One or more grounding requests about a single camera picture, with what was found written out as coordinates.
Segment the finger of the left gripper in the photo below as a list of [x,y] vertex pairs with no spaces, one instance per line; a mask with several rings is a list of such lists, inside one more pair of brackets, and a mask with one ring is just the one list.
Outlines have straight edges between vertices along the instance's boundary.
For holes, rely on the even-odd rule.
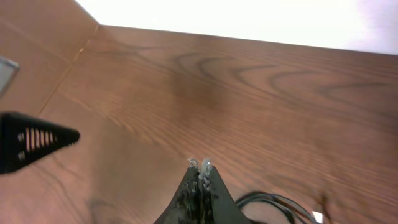
[[10,174],[67,146],[80,133],[18,112],[1,113],[1,174]]

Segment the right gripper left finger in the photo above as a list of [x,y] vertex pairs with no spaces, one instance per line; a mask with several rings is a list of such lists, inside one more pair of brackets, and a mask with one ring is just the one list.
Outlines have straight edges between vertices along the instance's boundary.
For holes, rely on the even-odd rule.
[[201,222],[201,182],[198,161],[189,160],[188,169],[167,208],[154,224],[193,224]]

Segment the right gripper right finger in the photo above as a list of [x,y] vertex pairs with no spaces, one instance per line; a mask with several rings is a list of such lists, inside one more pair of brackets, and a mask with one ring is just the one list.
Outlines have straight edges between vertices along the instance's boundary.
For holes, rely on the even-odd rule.
[[235,204],[223,179],[210,159],[201,163],[199,171],[203,223],[251,224]]

